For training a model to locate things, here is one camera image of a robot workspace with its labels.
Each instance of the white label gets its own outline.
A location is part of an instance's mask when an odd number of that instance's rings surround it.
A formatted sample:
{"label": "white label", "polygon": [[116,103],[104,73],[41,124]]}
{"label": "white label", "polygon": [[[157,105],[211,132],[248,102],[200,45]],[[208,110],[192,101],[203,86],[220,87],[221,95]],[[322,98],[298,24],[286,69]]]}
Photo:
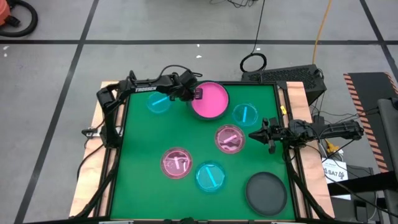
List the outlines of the white label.
{"label": "white label", "polygon": [[136,93],[140,91],[154,91],[156,87],[144,87],[144,88],[136,88]]}
{"label": "white label", "polygon": [[[327,159],[325,162],[322,163],[322,165],[323,165],[323,172],[330,179],[336,182],[348,180],[347,165],[345,162],[333,161],[333,159]],[[332,183],[333,181],[326,178],[326,182],[329,184]],[[332,197],[351,200],[351,195],[339,195]]]}

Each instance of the wooden board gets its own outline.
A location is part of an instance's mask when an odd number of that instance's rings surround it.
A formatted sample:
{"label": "wooden board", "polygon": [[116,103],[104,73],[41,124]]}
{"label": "wooden board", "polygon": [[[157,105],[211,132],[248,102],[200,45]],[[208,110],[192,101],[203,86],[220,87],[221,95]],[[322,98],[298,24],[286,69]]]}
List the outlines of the wooden board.
{"label": "wooden board", "polygon": [[[290,108],[292,110],[293,119],[301,119],[312,123],[310,109],[305,96],[304,85],[302,82],[288,82],[287,93],[289,94]],[[307,143],[318,149],[316,141]],[[303,164],[305,181],[307,189],[310,191],[315,200],[331,217],[334,217],[334,211],[330,200],[328,185],[326,183],[325,173],[323,172],[322,160],[319,153],[311,147],[305,147],[300,150]]]}
{"label": "wooden board", "polygon": [[[101,87],[104,87],[112,83],[115,82],[103,82],[101,84]],[[307,104],[307,98],[305,96],[303,83],[287,82],[287,92],[289,94],[290,108],[292,110],[293,118],[302,119],[307,122],[312,122],[310,110]],[[285,104],[282,90],[279,90],[279,97],[281,103]],[[121,109],[119,110],[118,113],[118,119],[116,121],[117,124],[120,124],[122,121],[122,115],[123,115],[122,111],[123,108],[121,106]],[[287,124],[287,116],[284,116],[282,119],[284,119],[284,123]],[[102,110],[99,104],[97,103],[92,122],[92,127],[96,127],[97,125],[99,125],[102,122],[102,120],[103,120]],[[100,138],[94,138],[90,140],[87,144],[87,149],[85,151],[84,156],[87,156],[99,145],[101,145]],[[315,142],[311,142],[310,145],[317,148],[317,144]],[[87,204],[87,202],[91,199],[92,195],[95,193],[96,189],[98,188],[101,170],[104,162],[104,154],[105,150],[104,148],[102,148],[96,154],[94,154],[90,159],[88,159],[85,165],[83,165],[80,172],[80,178],[76,186],[75,196],[73,198],[70,215],[76,215],[78,212],[80,212]],[[112,155],[108,166],[108,170],[112,166],[113,162]],[[301,157],[302,157],[302,164],[303,164],[305,180],[307,183],[308,190],[311,192],[315,200],[317,200],[317,202],[327,212],[327,214],[334,217],[333,207],[331,205],[329,191],[326,184],[326,178],[323,173],[322,161],[320,160],[319,153],[315,152],[314,149],[312,149],[311,147],[305,147],[301,149]],[[305,217],[303,196],[297,187],[296,187],[296,192],[297,192],[300,216]],[[109,189],[107,189],[103,195],[103,200],[99,211],[99,214],[102,216],[105,215],[105,210],[108,203],[108,195],[109,195]]]}
{"label": "wooden board", "polygon": [[[107,85],[117,83],[117,81],[113,82],[102,82],[101,88]],[[119,107],[118,117],[116,120],[116,125],[120,125],[122,122],[123,116],[123,108],[124,105]],[[99,124],[101,124],[103,120],[103,113],[100,104],[97,102],[94,111],[94,118],[91,122],[91,127],[95,128]],[[94,137],[87,142],[86,150],[83,158],[92,153],[95,149],[97,149],[100,145],[102,145],[102,140],[100,137]],[[111,156],[111,160],[109,163],[108,171],[113,163],[114,153]],[[98,189],[98,185],[100,183],[102,166],[105,158],[105,148],[102,147],[98,152],[93,154],[87,161],[83,164],[80,170],[80,176],[76,185],[75,196],[73,196],[72,207],[70,208],[69,216],[74,216],[81,212],[85,205],[90,201],[96,190]],[[101,205],[100,215],[105,215],[106,203],[108,201],[109,187],[105,190],[103,194],[103,205]]]}

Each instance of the gray floor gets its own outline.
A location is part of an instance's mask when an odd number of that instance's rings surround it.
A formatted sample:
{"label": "gray floor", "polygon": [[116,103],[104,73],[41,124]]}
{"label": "gray floor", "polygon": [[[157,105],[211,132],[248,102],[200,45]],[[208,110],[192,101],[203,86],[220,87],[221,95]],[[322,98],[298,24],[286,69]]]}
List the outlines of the gray floor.
{"label": "gray floor", "polygon": [[[72,44],[0,44],[0,222],[14,223],[93,0],[30,0],[38,11],[37,30],[21,40],[76,40]],[[366,0],[385,40],[398,40],[398,2]],[[262,1],[236,9],[208,0],[99,0],[87,40],[198,40],[199,44],[86,44],[79,55],[65,104],[25,214],[25,222],[67,218],[83,156],[87,128],[102,80],[153,78],[169,64],[181,64],[206,80],[239,80],[239,63],[253,48],[246,44],[201,44],[201,40],[252,40]],[[314,40],[326,0],[267,0],[261,40]],[[29,18],[23,9],[16,14]],[[359,0],[334,0],[322,40],[377,40]],[[258,45],[268,67],[310,64],[312,45]],[[398,58],[398,46],[388,46]],[[247,69],[259,66],[253,59]],[[355,113],[343,73],[392,73],[380,45],[320,45],[317,66],[328,91],[322,110]],[[333,122],[339,118],[326,116]],[[337,145],[344,140],[335,139]],[[367,140],[352,143],[345,161],[373,167]]]}

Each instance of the metal bracket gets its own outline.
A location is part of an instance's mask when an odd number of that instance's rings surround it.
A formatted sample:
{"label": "metal bracket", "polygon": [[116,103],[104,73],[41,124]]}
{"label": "metal bracket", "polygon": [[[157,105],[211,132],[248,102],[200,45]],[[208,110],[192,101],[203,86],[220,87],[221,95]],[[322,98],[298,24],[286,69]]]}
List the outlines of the metal bracket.
{"label": "metal bracket", "polygon": [[[116,132],[119,133],[119,136],[123,135],[123,131],[124,130],[122,129],[122,127],[120,127],[120,126],[116,127]],[[92,127],[81,131],[81,133],[84,136],[86,136],[88,139],[92,139],[93,137],[100,137],[100,132],[101,132],[100,128],[95,129]]]}

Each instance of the pink petri dish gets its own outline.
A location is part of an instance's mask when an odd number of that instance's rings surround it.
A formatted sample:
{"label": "pink petri dish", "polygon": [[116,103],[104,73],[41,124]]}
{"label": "pink petri dish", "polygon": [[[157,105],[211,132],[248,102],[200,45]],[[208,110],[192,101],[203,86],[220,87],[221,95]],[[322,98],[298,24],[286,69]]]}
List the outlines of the pink petri dish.
{"label": "pink petri dish", "polygon": [[243,131],[232,124],[220,127],[216,132],[215,141],[218,149],[227,154],[238,153],[246,142]]}
{"label": "pink petri dish", "polygon": [[163,173],[171,179],[181,179],[192,168],[192,158],[188,151],[173,147],[165,152],[160,162]]}
{"label": "pink petri dish", "polygon": [[202,99],[189,103],[195,114],[202,119],[223,116],[229,104],[229,95],[224,86],[217,82],[203,82],[197,88],[203,90]]}

